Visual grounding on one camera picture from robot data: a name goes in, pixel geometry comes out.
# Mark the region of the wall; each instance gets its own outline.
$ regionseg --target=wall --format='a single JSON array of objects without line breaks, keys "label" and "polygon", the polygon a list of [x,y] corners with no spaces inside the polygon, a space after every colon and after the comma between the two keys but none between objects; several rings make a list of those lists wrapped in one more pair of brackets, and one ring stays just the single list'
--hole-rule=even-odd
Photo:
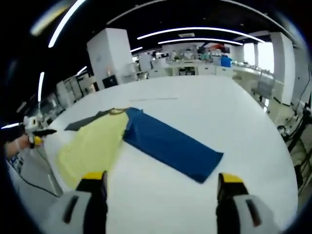
[{"label": "wall", "polygon": [[67,107],[72,106],[73,100],[67,92],[64,81],[57,83],[57,94],[62,108],[66,109]]},{"label": "wall", "polygon": [[228,45],[228,44],[224,44],[224,46],[229,47],[229,49],[230,49],[230,53],[228,54],[228,57],[230,57],[233,61],[237,61],[236,46]]},{"label": "wall", "polygon": [[104,89],[102,80],[115,75],[118,84],[135,81],[136,75],[130,75],[132,55],[127,31],[117,28],[106,28],[87,42],[87,50],[97,85]]},{"label": "wall", "polygon": [[258,51],[258,67],[274,73],[273,44],[271,42],[258,43],[255,48]]},{"label": "wall", "polygon": [[281,103],[290,105],[295,80],[295,62],[293,43],[280,32],[271,33],[274,53],[274,75],[276,80],[284,83]]},{"label": "wall", "polygon": [[89,92],[89,87],[96,82],[95,78],[90,78],[88,74],[84,74],[83,76],[79,77],[79,85],[82,89],[84,95],[87,95]]},{"label": "wall", "polygon": [[69,83],[69,87],[71,90],[72,90],[72,93],[73,93],[73,96],[74,96],[74,101],[75,100],[79,100],[82,98],[82,93],[81,93],[81,90],[79,88],[79,85],[78,85],[78,82],[76,80],[76,77],[71,77],[69,80],[68,80],[68,83]]},{"label": "wall", "polygon": [[244,61],[246,61],[250,65],[255,65],[254,44],[246,43],[243,45],[243,48],[244,48]]},{"label": "wall", "polygon": [[234,61],[243,62],[244,61],[244,46],[232,46],[233,47],[233,59]]},{"label": "wall", "polygon": [[127,30],[117,28],[106,28],[106,30],[114,74],[118,83],[127,83],[130,78],[131,81],[135,81],[136,78],[134,80],[132,77],[125,78],[131,73],[130,64],[133,62]]},{"label": "wall", "polygon": [[258,44],[253,44],[254,48],[254,64],[255,66],[259,66],[259,49]]},{"label": "wall", "polygon": [[104,89],[102,80],[108,77],[107,70],[113,69],[106,30],[102,30],[88,41],[87,50],[98,88],[102,90]]},{"label": "wall", "polygon": [[[295,82],[293,87],[292,94],[292,104],[295,109],[300,100],[300,96],[309,81],[309,58],[305,51],[301,49],[293,49],[295,57]],[[302,94],[301,104],[298,107],[298,110],[301,112],[304,106],[304,103],[309,102],[310,92],[312,89],[312,80],[310,80],[309,85],[307,86],[306,91]]]}]

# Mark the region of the ceiling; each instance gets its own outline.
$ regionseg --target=ceiling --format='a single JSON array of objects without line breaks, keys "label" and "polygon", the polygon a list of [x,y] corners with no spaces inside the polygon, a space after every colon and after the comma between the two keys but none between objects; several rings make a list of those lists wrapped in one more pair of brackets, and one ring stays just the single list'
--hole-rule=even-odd
[{"label": "ceiling", "polygon": [[[50,38],[65,13],[57,17],[43,32],[34,37],[29,34],[31,26],[56,0],[46,1],[8,1],[7,11],[1,16],[5,32],[2,48],[2,108],[1,116],[5,119],[16,118],[13,114],[22,100],[28,100],[37,93],[40,72],[45,72],[42,95],[46,96],[63,79],[76,74],[82,67],[91,67],[86,42],[105,27],[122,28],[128,32],[131,48],[142,46],[144,49],[158,47],[162,40],[177,39],[179,33],[165,33],[137,40],[137,37],[178,27],[219,27],[252,33],[261,30],[280,31],[275,24],[259,14],[232,3],[220,0],[195,0],[183,3],[181,0],[166,0],[150,4],[130,12],[113,21],[114,17],[136,5],[150,0],[102,1],[86,0],[65,25],[53,48],[48,48]],[[75,0],[65,0],[72,4]],[[281,23],[275,15],[275,8],[268,4],[257,4],[251,0],[241,0],[268,14]],[[233,40],[238,35],[217,31],[193,31],[196,37]]]}]

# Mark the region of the white pillar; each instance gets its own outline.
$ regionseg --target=white pillar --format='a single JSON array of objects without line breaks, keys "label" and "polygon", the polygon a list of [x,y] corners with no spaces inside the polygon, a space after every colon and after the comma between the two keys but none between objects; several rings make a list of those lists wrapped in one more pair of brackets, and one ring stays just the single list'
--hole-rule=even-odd
[{"label": "white pillar", "polygon": [[244,46],[240,45],[240,46],[236,46],[236,61],[237,62],[243,62],[244,61]]},{"label": "white pillar", "polygon": [[303,49],[294,48],[295,57],[295,82],[292,94],[293,107],[298,106],[298,111],[302,112],[305,103],[309,102],[310,92],[312,90],[312,80],[309,84],[309,55]]},{"label": "white pillar", "polygon": [[132,55],[127,31],[106,28],[87,43],[87,50],[94,76],[100,90],[104,89],[103,79],[115,75],[118,84],[136,80],[131,75]]},{"label": "white pillar", "polygon": [[67,91],[64,81],[57,83],[57,93],[63,108],[70,107],[74,104],[75,98],[72,97],[73,94]]},{"label": "white pillar", "polygon": [[293,43],[280,32],[271,33],[274,52],[274,75],[284,84],[281,103],[290,105],[295,80]]},{"label": "white pillar", "polygon": [[259,66],[258,44],[253,44],[253,46],[254,46],[254,64],[255,66]]}]

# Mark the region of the computer monitor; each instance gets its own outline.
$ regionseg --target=computer monitor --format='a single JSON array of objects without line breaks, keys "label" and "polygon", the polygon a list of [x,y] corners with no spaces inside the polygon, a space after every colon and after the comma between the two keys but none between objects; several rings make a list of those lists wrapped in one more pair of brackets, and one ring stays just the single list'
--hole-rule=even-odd
[{"label": "computer monitor", "polygon": [[103,79],[102,82],[105,88],[110,88],[118,85],[115,75]]},{"label": "computer monitor", "polygon": [[222,48],[221,48],[221,52],[222,52],[222,53],[229,54],[229,53],[230,53],[230,48],[229,48],[229,47],[222,47]]},{"label": "computer monitor", "polygon": [[99,91],[99,88],[98,88],[98,83],[94,82],[94,83],[93,83],[93,86],[94,86],[94,88],[95,88],[96,92],[97,92],[97,91]]}]

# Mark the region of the human hand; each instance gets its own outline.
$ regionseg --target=human hand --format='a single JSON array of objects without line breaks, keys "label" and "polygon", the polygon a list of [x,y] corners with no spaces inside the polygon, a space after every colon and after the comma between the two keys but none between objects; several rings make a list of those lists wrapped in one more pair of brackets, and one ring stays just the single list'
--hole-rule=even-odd
[{"label": "human hand", "polygon": [[19,138],[17,138],[16,140],[19,142],[19,147],[21,150],[30,147],[28,135],[22,135]]}]

